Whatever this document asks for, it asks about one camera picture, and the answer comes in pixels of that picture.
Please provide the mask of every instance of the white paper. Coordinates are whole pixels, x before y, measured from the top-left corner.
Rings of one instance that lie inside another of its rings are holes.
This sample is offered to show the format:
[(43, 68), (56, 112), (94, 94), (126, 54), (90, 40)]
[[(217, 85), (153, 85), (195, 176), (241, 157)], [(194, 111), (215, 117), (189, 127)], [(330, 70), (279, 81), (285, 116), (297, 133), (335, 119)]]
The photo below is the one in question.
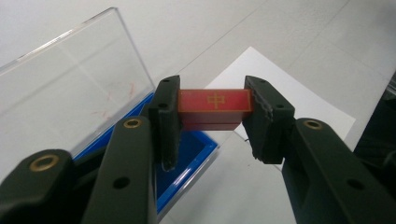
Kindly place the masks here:
[[(267, 80), (295, 107), (295, 118), (322, 120), (343, 140), (355, 122), (354, 118), (327, 103), (252, 47), (242, 53), (206, 88), (243, 89), (245, 76)], [(235, 131), (244, 139), (248, 139), (242, 125)]]

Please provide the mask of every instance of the blue tray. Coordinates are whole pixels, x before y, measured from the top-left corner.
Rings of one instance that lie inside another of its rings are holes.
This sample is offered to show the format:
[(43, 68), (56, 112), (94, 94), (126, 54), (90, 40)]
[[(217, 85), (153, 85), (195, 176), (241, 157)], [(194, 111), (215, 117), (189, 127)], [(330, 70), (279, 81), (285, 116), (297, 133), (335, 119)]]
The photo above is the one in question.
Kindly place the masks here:
[[(131, 110), (125, 117), (137, 116), (143, 105), (149, 103), (153, 93), (147, 96), (139, 105)], [(98, 139), (79, 153), (74, 160), (107, 145), (113, 127), (105, 131)], [(164, 172), (161, 165), (156, 166), (157, 178), (157, 213), (160, 214), (174, 196), (189, 183), (194, 174), (199, 171), (206, 159), (216, 149), (217, 144), (202, 132), (182, 132), (178, 154), (178, 163), (172, 172)]]

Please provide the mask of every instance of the transparent plastic box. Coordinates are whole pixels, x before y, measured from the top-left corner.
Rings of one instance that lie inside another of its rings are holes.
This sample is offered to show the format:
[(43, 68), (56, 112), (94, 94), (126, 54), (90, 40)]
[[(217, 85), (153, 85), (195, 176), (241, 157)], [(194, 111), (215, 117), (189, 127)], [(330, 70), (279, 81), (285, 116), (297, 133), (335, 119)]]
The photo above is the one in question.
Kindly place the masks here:
[(0, 182), (37, 151), (76, 156), (153, 91), (116, 8), (5, 65)]

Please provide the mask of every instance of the red block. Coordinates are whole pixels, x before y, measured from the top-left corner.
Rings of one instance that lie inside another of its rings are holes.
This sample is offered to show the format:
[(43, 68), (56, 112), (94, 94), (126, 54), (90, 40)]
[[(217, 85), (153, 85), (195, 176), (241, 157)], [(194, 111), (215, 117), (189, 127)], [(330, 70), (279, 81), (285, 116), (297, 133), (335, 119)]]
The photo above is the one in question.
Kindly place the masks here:
[(178, 92), (178, 113), (186, 130), (234, 130), (251, 112), (251, 90)]

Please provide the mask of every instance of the clear plastic lid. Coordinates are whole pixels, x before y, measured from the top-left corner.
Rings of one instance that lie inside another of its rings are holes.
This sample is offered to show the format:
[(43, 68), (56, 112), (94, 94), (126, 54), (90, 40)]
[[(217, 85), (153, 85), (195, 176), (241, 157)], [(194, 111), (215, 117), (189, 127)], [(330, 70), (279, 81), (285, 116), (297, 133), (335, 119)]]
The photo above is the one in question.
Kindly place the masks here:
[(0, 68), (0, 181), (37, 151), (78, 154), (153, 91), (115, 8)]

